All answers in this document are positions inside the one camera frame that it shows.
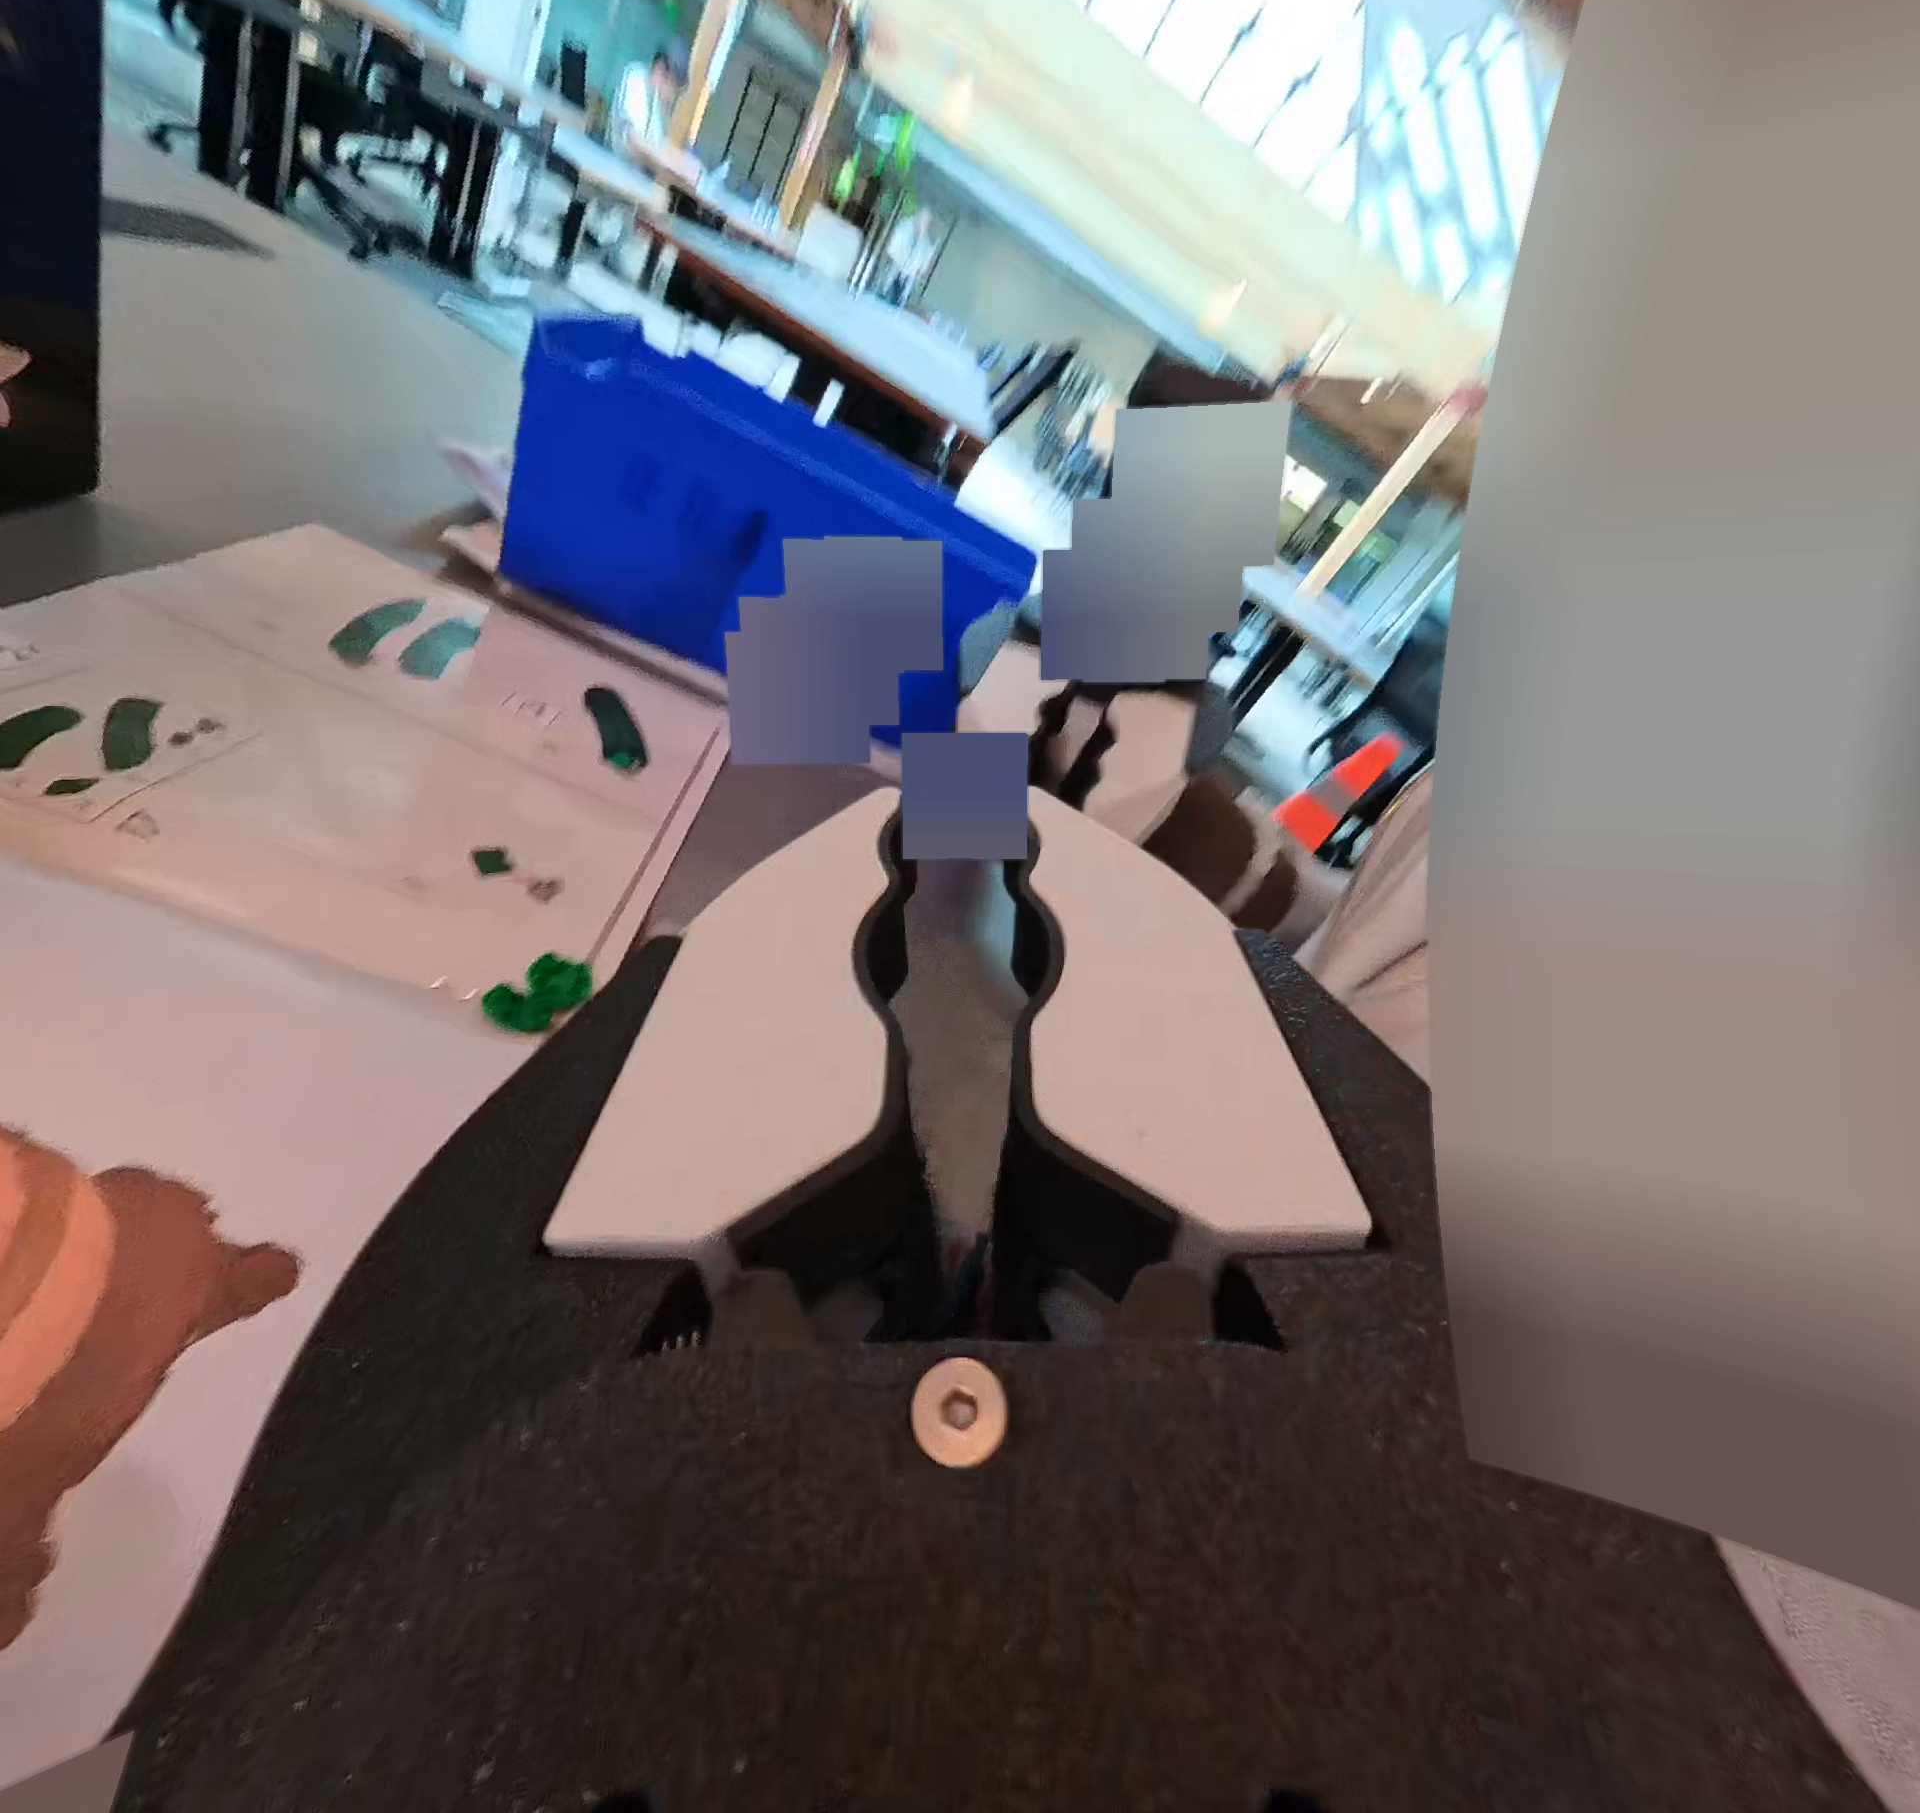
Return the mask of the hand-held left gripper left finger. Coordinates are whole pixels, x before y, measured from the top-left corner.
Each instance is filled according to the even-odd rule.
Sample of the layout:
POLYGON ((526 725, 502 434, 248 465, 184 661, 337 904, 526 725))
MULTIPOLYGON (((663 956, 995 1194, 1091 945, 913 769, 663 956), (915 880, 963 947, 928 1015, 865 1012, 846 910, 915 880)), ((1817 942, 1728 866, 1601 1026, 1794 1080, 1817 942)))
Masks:
POLYGON ((898 903, 896 821, 898 794, 868 794, 688 922, 548 1252, 745 1262, 756 1225, 881 1139, 905 1055, 868 943, 898 903))

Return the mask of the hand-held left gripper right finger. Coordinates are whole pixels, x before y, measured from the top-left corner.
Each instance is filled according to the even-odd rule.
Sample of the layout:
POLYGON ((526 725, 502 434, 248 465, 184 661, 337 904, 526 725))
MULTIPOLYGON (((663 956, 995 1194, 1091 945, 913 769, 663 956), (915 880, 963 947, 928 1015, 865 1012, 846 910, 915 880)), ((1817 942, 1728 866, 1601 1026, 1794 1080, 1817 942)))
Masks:
POLYGON ((1121 1240, 1069 1239, 1053 1260, 1361 1248, 1367 1200, 1231 919, 1064 800, 1030 800, 1028 822, 1012 872, 1022 1120, 1118 1196, 1121 1240))

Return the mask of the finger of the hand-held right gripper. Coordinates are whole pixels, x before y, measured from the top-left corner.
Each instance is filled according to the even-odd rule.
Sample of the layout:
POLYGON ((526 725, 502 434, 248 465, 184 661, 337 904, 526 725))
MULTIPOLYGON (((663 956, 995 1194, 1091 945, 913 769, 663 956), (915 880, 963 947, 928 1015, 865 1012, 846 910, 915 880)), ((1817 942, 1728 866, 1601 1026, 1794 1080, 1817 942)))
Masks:
POLYGON ((1028 783, 1058 800, 1087 800, 1101 762, 1101 686, 1050 692, 1030 731, 1028 783))
POLYGON ((1165 825, 1192 781, 1189 759, 1203 696, 1192 686, 1123 688, 1101 716, 1087 816, 1143 846, 1165 825))

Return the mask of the person's right forearm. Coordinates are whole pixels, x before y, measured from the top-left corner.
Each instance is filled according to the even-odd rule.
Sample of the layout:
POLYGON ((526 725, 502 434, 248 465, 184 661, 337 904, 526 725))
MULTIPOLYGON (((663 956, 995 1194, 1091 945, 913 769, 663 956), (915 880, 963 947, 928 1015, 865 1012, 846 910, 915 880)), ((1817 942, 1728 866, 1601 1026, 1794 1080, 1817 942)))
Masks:
POLYGON ((1367 838, 1351 881, 1296 961, 1363 1024, 1425 1011, 1432 769, 1418 775, 1367 838))

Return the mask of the wooden-edged background desk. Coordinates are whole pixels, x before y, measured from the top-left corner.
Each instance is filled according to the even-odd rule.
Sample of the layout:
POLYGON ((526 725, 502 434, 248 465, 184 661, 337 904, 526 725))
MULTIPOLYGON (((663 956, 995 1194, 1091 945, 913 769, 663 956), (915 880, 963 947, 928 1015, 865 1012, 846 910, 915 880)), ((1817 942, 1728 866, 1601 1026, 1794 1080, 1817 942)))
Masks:
POLYGON ((633 210, 664 252, 661 288, 700 286, 700 305, 728 307, 826 367, 829 379, 889 401, 953 446, 978 450, 1001 434, 969 348, 923 318, 801 263, 787 230, 708 188, 684 150, 641 143, 628 155, 569 123, 555 129, 552 147, 586 191, 633 210))
POLYGON ((369 72, 379 69, 379 62, 373 61, 373 43, 384 42, 421 66, 421 80, 414 84, 419 97, 475 129, 461 170, 455 205, 437 215, 435 242, 452 267, 472 264, 483 251, 476 237, 465 239, 465 234, 476 235, 483 225, 480 210, 472 208, 483 135, 517 138, 526 145, 531 176, 542 174, 550 160, 560 160, 577 174, 570 185, 576 199, 622 205, 630 210, 632 223, 637 223, 639 215, 667 213, 664 183, 594 141, 583 107, 518 72, 513 64, 486 61, 468 35, 446 25, 421 0, 207 1, 232 12, 238 20, 227 160, 229 179, 236 185, 249 178, 262 155, 262 143, 254 140, 254 97, 259 93, 254 71, 259 35, 274 30, 288 43, 281 100, 274 111, 276 208, 282 208, 292 193, 300 160, 301 80, 309 71, 301 58, 301 42, 309 35, 355 58, 353 95, 370 113, 381 109, 381 97, 369 91, 369 72))

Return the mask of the grey desk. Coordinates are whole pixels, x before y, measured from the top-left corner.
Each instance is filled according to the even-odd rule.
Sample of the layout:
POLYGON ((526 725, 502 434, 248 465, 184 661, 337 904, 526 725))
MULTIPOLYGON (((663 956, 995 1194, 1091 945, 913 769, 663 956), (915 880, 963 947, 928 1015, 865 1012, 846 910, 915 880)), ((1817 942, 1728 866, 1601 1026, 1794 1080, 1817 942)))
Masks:
MULTIPOLYGON (((431 440, 506 439, 517 362, 139 138, 102 134, 104 193, 195 215, 258 252, 109 234, 102 242, 102 484, 4 515, 13 606, 308 522, 435 573, 440 531, 478 507, 431 440)), ((680 932, 728 884, 883 783, 873 771, 739 769, 718 776, 633 937, 680 932)), ((974 907, 935 868, 909 916, 913 1116, 942 1224, 987 1228, 1008 1111, 1009 908, 974 907)))

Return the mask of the person's right hand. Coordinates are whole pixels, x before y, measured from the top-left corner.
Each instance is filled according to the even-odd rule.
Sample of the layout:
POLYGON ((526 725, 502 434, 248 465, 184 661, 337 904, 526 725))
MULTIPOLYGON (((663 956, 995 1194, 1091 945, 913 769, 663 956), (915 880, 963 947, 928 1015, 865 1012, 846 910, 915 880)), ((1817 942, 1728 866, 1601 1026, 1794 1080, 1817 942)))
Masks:
POLYGON ((1194 775, 1143 849, 1240 930, 1279 934, 1309 899, 1307 854, 1259 792, 1194 775))

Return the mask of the orange traffic cone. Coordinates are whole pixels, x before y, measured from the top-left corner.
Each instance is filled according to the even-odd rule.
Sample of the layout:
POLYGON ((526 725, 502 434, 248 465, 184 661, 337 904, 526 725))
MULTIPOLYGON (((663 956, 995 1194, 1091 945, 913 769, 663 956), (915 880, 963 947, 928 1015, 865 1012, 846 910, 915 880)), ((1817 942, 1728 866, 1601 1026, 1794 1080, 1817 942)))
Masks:
POLYGON ((1307 854, 1323 851, 1402 756, 1405 739, 1397 731, 1375 732, 1357 745, 1274 811, 1273 819, 1284 838, 1307 854))

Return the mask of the blue plastic bin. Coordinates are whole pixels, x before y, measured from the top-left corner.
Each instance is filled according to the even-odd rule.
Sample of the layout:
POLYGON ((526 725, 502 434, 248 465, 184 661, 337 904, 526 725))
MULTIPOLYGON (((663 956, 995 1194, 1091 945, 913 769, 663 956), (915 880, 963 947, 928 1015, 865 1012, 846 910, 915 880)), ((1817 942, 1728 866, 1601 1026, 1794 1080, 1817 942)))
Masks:
POLYGON ((953 729, 963 641, 1026 597, 1036 553, 635 319, 562 314, 523 364, 502 573, 724 673, 735 754, 799 764, 953 729))

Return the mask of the open instruction booklet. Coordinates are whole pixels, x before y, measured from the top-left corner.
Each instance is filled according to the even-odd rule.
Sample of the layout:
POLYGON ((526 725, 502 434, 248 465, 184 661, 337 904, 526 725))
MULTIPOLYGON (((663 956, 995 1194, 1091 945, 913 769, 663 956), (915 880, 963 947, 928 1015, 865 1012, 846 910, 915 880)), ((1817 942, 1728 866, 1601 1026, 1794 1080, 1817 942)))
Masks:
POLYGON ((610 978, 721 698, 320 527, 4 608, 4 1783, 109 1738, 379 1224, 610 978))

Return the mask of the green hanging plant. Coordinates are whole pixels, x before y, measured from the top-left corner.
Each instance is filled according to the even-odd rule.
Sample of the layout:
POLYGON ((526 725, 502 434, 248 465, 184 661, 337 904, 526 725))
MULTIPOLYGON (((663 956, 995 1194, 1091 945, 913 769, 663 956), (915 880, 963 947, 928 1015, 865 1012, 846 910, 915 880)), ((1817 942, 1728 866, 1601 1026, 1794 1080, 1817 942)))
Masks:
POLYGON ((917 131, 912 113, 881 114, 863 124, 828 183, 828 208, 854 227, 898 213, 909 195, 917 131))

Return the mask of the white paper sheet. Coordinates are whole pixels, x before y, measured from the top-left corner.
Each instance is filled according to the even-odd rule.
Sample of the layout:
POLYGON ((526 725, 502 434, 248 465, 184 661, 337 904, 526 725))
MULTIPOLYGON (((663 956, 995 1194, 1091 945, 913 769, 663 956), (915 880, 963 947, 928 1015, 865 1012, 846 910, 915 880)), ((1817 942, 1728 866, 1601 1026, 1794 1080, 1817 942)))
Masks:
POLYGON ((502 557, 513 486, 513 453, 447 439, 437 440, 437 450, 454 477, 468 482, 475 499, 468 518, 450 519, 440 531, 440 552, 447 559, 483 574, 499 597, 515 600, 518 591, 508 583, 502 557))

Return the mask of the black orchid print set box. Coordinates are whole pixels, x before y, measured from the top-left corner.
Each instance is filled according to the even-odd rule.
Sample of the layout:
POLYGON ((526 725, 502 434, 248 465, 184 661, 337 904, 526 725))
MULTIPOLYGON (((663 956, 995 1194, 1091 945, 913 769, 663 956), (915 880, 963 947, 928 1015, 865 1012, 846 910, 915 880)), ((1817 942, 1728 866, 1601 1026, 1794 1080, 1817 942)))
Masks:
POLYGON ((3 0, 3 511, 100 482, 104 0, 3 0))

